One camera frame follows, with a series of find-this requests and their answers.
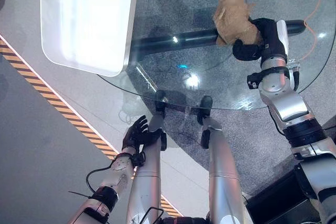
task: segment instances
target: yellow and black hazard stripe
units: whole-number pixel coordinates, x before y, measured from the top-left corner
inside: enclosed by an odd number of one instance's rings
[[[36,89],[47,101],[58,110],[74,127],[76,127],[87,139],[101,150],[109,159],[114,159],[118,151],[107,144],[88,122],[61,98],[33,69],[0,37],[0,56],[3,56],[34,89]],[[166,199],[161,196],[161,208],[170,216],[182,216]]]

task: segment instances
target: white panel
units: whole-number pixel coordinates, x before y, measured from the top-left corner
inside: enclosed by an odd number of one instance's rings
[[[128,63],[136,0],[41,0],[49,60],[105,76]]]

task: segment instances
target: wire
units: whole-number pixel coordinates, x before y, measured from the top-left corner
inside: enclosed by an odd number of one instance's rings
[[[309,52],[304,55],[301,59],[299,60],[304,60],[306,57],[308,57],[315,49],[316,44],[317,44],[317,36],[315,34],[315,31],[308,25],[307,21],[314,15],[314,13],[318,10],[319,6],[321,4],[321,0],[318,0],[315,6],[315,9],[312,11],[311,14],[309,14],[303,21],[304,26],[311,32],[311,34],[314,36],[314,43]]]
[[[142,224],[142,223],[145,221],[145,218],[147,217],[148,213],[149,213],[152,209],[161,211],[161,214],[157,217],[157,219],[156,219],[152,224],[157,223],[157,221],[158,221],[158,220],[161,218],[161,216],[163,215],[164,210],[161,209],[161,208],[157,208],[157,207],[150,207],[150,208],[147,210],[147,212],[145,213],[145,215],[142,217],[142,219],[141,219],[141,221],[140,221],[139,224]]]
[[[75,191],[68,191],[68,193],[71,193],[71,194],[77,194],[77,195],[80,195],[80,196],[83,196],[83,197],[86,197],[86,198],[90,198],[90,196],[87,196],[85,194],[80,194],[80,193],[77,193]]]
[[[274,120],[274,118],[273,118],[273,116],[272,116],[272,114],[271,114],[269,108],[268,108],[268,112],[269,112],[269,115],[271,116],[271,118],[272,118],[272,120],[273,120],[273,122],[274,122],[274,124],[275,124],[275,128],[277,128],[277,131],[279,132],[279,134],[281,134],[281,135],[284,136],[284,134],[279,130],[278,125],[277,125],[276,121]]]
[[[89,189],[91,190],[91,192],[93,192],[93,193],[96,192],[96,191],[91,187],[90,182],[89,182],[89,177],[91,176],[91,174],[96,173],[96,172],[101,172],[101,171],[103,171],[103,170],[110,169],[114,161],[115,161],[115,159],[111,162],[111,164],[110,164],[109,166],[107,166],[107,167],[105,167],[105,168],[100,168],[100,169],[92,170],[92,171],[90,171],[90,172],[88,173],[88,175],[86,175],[85,181],[86,181],[87,186],[88,186]]]
[[[246,203],[248,203],[248,200],[247,200],[247,198],[242,194],[242,196],[244,197],[244,199],[246,200]]]
[[[335,128],[335,127],[336,127],[336,125],[328,127],[328,128],[325,128],[324,130],[327,131],[327,130],[330,130],[330,129]]]

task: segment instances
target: black joint actuator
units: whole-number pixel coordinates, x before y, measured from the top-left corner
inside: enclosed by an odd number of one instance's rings
[[[102,186],[98,188],[98,190],[90,197],[90,199],[95,199],[104,205],[100,206],[102,207],[100,212],[98,212],[97,209],[88,207],[84,210],[84,213],[102,224],[106,223],[109,219],[110,212],[118,201],[118,194],[112,188],[108,186]]]
[[[283,133],[292,147],[312,144],[327,138],[315,118],[289,126],[283,130]]]
[[[90,197],[90,199],[96,199],[97,201],[105,204],[110,212],[114,208],[115,204],[118,201],[118,194],[113,188],[108,186],[101,186],[97,191]]]

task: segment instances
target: black cable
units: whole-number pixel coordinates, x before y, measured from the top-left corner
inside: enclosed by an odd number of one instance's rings
[[[88,173],[88,175],[86,175],[85,181],[86,181],[86,184],[88,185],[89,189],[91,190],[91,192],[95,193],[96,191],[90,185],[90,182],[89,182],[90,175],[93,174],[93,173],[96,173],[96,172],[101,172],[103,170],[110,169],[114,161],[115,161],[115,159],[111,162],[111,164],[109,166],[107,166],[105,168],[100,168],[100,169],[92,170],[92,171],[90,171]]]
[[[336,125],[328,127],[328,128],[325,128],[324,130],[327,131],[327,130],[330,130],[330,129],[335,128],[335,127],[336,127]]]
[[[271,116],[271,118],[272,118],[272,120],[273,120],[273,122],[274,122],[274,124],[275,124],[275,128],[277,128],[277,131],[279,132],[279,134],[281,134],[281,135],[283,135],[284,136],[284,134],[279,130],[279,128],[278,128],[278,125],[277,125],[277,123],[276,123],[276,121],[274,120],[274,118],[273,118],[273,116],[272,116],[272,114],[271,114],[271,112],[269,111],[269,108],[268,108],[268,112],[269,112],[269,115]]]
[[[141,219],[141,221],[140,221],[140,223],[139,224],[142,224],[144,221],[145,221],[145,219],[146,219],[146,217],[147,217],[147,215],[148,215],[148,213],[152,210],[152,209],[155,209],[155,210],[158,210],[158,211],[161,211],[161,214],[157,217],[157,219],[152,223],[152,224],[155,224],[155,223],[157,223],[157,221],[161,218],[161,216],[163,215],[163,213],[164,213],[164,210],[163,209],[161,209],[161,208],[157,208],[157,207],[150,207],[148,210],[147,210],[147,212],[145,213],[145,215],[142,217],[142,219]]]
[[[247,198],[242,194],[242,196],[244,197],[244,199],[246,200],[246,203],[248,203],[248,200],[247,200]]]
[[[87,196],[85,194],[80,194],[80,193],[77,193],[75,191],[68,191],[68,193],[71,193],[71,194],[77,194],[77,195],[80,195],[80,196],[83,196],[83,197],[86,197],[86,198],[90,198],[90,196]]]
[[[298,89],[299,83],[300,83],[300,72],[299,71],[293,72],[293,77],[294,77],[294,88],[293,88],[293,90],[296,91]]]

